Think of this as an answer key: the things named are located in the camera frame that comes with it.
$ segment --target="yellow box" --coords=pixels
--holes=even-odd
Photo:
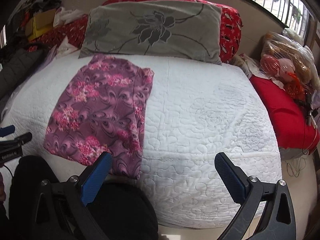
[[[28,21],[26,24],[25,35],[29,41],[32,41],[53,29],[55,13],[56,9],[51,9],[43,13],[38,13]]]

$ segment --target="black wire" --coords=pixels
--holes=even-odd
[[[317,120],[316,125],[315,125],[315,132],[313,133],[313,138],[315,138],[316,133],[317,133],[317,124],[318,124],[318,122],[319,122],[319,119],[320,119],[320,115],[319,115],[318,120]],[[302,153],[303,153],[303,155],[307,155],[307,154],[308,154],[308,150],[309,150],[309,149],[306,149],[307,152],[306,152],[306,153],[303,152],[303,146],[304,146],[305,137],[306,137],[306,127],[305,127],[305,125],[304,125],[304,138],[303,138],[303,144],[302,144]]]
[[[9,169],[7,166],[5,166],[5,165],[3,165],[3,166],[10,172],[11,177],[13,178],[13,175],[12,175],[12,172],[10,171],[10,169]]]

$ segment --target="white quilted bedspread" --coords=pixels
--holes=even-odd
[[[42,143],[60,94],[91,59],[77,59],[78,55],[57,59],[32,76],[1,124],[14,124],[15,135],[31,131],[33,140],[23,147],[24,153],[43,156],[61,181],[80,174],[84,166],[50,155]],[[240,68],[173,57],[116,57],[155,72],[137,184],[160,223],[214,228],[230,222],[239,205],[233,203],[214,168],[218,152],[225,152],[247,175],[261,181],[281,178],[268,113]]]

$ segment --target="blue gripper pad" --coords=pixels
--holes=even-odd
[[[16,130],[15,126],[14,125],[10,125],[10,126],[7,126],[7,127],[4,127],[4,128],[0,128],[0,137],[5,137],[9,134],[12,134],[14,133]]]
[[[234,170],[235,168],[239,167],[234,166],[224,153],[218,153],[216,155],[214,159],[214,166],[224,185],[226,185],[233,201],[242,205],[246,199],[246,188]]]
[[[96,197],[101,185],[108,175],[112,166],[112,155],[107,153],[93,169],[81,188],[81,201],[86,206]]]

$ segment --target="gray pillow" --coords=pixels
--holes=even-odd
[[[198,2],[119,2],[92,9],[79,57],[94,53],[189,58],[221,65],[221,8]]]

